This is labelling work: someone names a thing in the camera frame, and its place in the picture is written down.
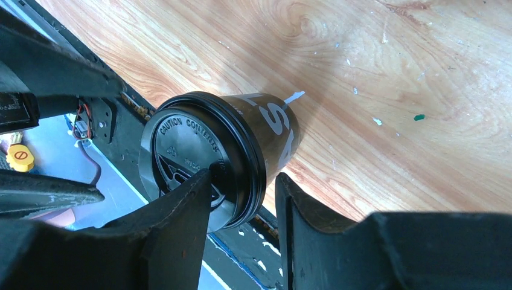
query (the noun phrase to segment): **black plastic lid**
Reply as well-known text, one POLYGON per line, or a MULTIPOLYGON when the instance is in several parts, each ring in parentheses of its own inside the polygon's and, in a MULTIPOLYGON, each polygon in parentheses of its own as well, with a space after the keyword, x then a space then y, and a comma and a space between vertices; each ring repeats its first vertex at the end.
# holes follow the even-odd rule
POLYGON ((165 102, 142 134, 139 168, 151 199, 209 168, 208 231, 248 221, 263 203, 266 172, 251 129, 227 102, 192 92, 165 102))

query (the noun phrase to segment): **wooden table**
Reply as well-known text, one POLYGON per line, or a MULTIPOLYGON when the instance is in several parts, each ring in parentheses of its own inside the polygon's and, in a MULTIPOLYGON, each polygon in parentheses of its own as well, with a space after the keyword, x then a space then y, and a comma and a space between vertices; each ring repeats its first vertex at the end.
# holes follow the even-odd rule
POLYGON ((39 2, 154 106, 304 91, 285 172, 346 216, 512 212, 510 1, 39 2))

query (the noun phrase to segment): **yellow plastic object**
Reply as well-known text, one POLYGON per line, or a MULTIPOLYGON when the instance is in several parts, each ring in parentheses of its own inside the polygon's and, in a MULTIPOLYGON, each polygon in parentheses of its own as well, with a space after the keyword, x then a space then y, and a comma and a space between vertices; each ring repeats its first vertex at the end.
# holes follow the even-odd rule
POLYGON ((25 145, 13 144, 7 149, 7 162, 15 171, 28 172, 34 168, 34 155, 25 145))

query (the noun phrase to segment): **yellow knob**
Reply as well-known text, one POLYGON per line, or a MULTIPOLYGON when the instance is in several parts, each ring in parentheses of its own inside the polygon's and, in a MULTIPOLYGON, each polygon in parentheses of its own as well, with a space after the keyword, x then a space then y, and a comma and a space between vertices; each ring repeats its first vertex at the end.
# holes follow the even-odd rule
POLYGON ((20 172, 28 172, 34 168, 34 155, 25 145, 13 144, 7 149, 7 162, 20 172))

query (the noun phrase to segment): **green paint chip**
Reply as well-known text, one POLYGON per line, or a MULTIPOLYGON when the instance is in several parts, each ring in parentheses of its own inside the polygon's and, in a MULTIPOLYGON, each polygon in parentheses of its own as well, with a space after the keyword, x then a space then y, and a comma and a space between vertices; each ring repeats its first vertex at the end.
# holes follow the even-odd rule
POLYGON ((425 119, 425 115, 423 115, 423 114, 414 116, 414 121, 420 121, 423 119, 425 119))

